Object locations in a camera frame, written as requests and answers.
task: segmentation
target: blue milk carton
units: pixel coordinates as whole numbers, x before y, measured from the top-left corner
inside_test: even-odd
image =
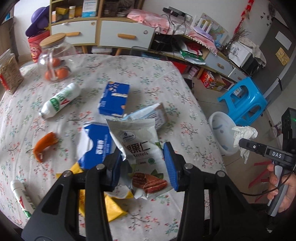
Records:
[[[107,124],[90,122],[83,125],[77,156],[82,169],[92,167],[104,161],[105,157],[114,151],[115,146]]]
[[[99,113],[122,117],[126,107],[129,85],[109,81],[98,106]]]

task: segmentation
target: floral tablecloth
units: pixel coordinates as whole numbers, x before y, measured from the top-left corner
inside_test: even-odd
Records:
[[[0,210],[15,224],[24,227],[27,219],[10,190],[10,182],[25,183],[35,205],[56,181],[56,173],[69,169],[77,160],[76,136],[87,121],[112,118],[98,114],[97,106],[108,81],[130,84],[126,113],[163,102],[169,121],[158,131],[161,143],[173,148],[203,171],[224,170],[210,126],[180,72],[171,62],[134,56],[78,55],[81,65],[59,83],[48,83],[37,64],[21,69],[25,80],[13,95],[0,102]],[[42,120],[43,104],[68,84],[76,82],[82,92],[53,118]],[[49,132],[59,142],[43,154],[38,163],[31,151]],[[155,199],[119,200],[127,215],[110,222],[114,240],[170,240],[177,236],[184,193],[171,190]],[[205,196],[205,217],[209,217]],[[80,232],[85,235],[84,218]]]

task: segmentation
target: drawer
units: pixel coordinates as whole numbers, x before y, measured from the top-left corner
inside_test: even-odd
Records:
[[[148,49],[154,28],[140,23],[103,20],[101,22],[100,46]]]
[[[215,71],[228,76],[230,72],[233,70],[232,65],[221,58],[220,56],[215,56],[213,53],[209,53],[207,58],[205,59],[206,66],[214,69]]]
[[[243,72],[241,72],[239,69],[235,68],[233,69],[233,71],[231,71],[228,77],[234,80],[235,82],[240,82],[247,76]]]
[[[80,32],[77,36],[66,37],[66,41],[74,45],[95,44],[96,25],[97,20],[61,23],[52,26],[52,34]]]

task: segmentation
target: bottle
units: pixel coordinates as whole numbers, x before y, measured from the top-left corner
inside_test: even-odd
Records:
[[[75,8],[76,8],[76,6],[70,6],[69,7],[69,19],[75,17]]]
[[[53,117],[63,107],[65,107],[70,101],[74,100],[80,95],[81,89],[78,84],[71,83],[66,88],[57,93],[50,100],[45,102],[39,115],[45,120]]]
[[[55,23],[57,21],[57,12],[52,11],[52,23]]]
[[[18,204],[22,207],[23,212],[29,219],[36,208],[29,198],[24,184],[19,180],[13,180],[10,182],[10,188]]]

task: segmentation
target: yellow note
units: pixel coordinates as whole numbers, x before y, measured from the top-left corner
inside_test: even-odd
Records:
[[[81,173],[83,170],[80,168],[79,164],[76,162],[70,170],[74,173]],[[59,178],[62,174],[57,173],[56,177]],[[133,197],[132,193],[128,194],[127,198]],[[105,205],[106,205],[106,211],[107,211],[107,217],[108,222],[111,222],[112,220],[118,218],[121,215],[127,214],[124,210],[121,209],[117,205],[117,203],[107,194],[105,194]],[[80,190],[79,192],[79,212],[85,216],[85,190]]]
[[[285,51],[282,48],[279,48],[279,50],[276,53],[276,56],[280,60],[281,64],[284,66],[290,61],[289,56],[285,53]]]

